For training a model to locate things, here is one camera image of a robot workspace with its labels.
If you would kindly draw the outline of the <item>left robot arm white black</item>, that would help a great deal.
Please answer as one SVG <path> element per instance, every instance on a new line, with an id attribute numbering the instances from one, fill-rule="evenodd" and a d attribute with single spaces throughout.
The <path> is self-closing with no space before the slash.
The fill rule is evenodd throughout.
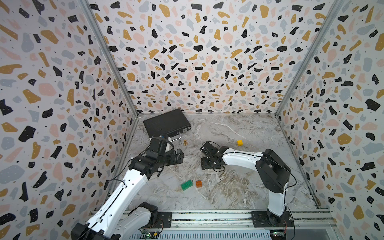
<path id="1" fill-rule="evenodd" d="M 104 205 L 85 224 L 77 223 L 71 231 L 73 240 L 125 240 L 139 229 L 165 227 L 158 208 L 147 202 L 123 216 L 142 187 L 165 167 L 182 164 L 184 153 L 165 138 L 151 138 L 149 146 L 128 162 L 128 169 Z"/>

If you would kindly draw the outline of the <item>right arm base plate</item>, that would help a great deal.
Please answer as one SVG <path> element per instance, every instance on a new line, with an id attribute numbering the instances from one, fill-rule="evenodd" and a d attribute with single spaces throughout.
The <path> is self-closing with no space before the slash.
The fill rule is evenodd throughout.
<path id="1" fill-rule="evenodd" d="M 255 228 L 283 228 L 294 226 L 294 218 L 289 211 L 284 211 L 281 216 L 276 216 L 269 210 L 252 211 L 251 220 Z"/>

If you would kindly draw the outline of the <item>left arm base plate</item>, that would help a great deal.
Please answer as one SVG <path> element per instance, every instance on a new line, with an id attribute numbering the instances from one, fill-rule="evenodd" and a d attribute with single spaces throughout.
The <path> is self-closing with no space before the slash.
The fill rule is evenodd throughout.
<path id="1" fill-rule="evenodd" d="M 172 212 L 151 213 L 146 225 L 140 226 L 140 229 L 170 229 L 172 225 Z"/>

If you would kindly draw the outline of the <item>green lego brick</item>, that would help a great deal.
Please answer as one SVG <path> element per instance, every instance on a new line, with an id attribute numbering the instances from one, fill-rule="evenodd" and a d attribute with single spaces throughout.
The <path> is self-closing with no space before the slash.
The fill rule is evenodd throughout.
<path id="1" fill-rule="evenodd" d="M 181 184 L 181 188 L 183 191 L 185 191 L 185 190 L 191 188 L 193 185 L 194 185 L 193 182 L 191 180 L 188 180 L 188 181 L 184 182 L 183 184 Z"/>

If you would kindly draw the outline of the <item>orange lego brick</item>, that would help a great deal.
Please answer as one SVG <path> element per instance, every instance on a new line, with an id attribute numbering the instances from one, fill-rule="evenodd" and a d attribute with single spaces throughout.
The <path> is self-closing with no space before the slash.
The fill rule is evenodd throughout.
<path id="1" fill-rule="evenodd" d="M 196 187 L 201 188 L 203 186 L 202 181 L 196 181 Z"/>

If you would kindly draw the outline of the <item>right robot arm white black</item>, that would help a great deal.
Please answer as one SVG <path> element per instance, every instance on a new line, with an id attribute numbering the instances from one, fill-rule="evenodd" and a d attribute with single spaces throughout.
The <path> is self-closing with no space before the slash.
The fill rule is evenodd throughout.
<path id="1" fill-rule="evenodd" d="M 266 220 L 272 226 L 287 224 L 284 217 L 288 216 L 286 192 L 289 188 L 291 169 L 284 161 L 270 149 L 264 152 L 241 152 L 229 147 L 215 147 L 212 142 L 202 144 L 200 151 L 202 170 L 224 169 L 225 166 L 238 166 L 258 172 L 264 186 L 269 191 L 269 204 Z"/>

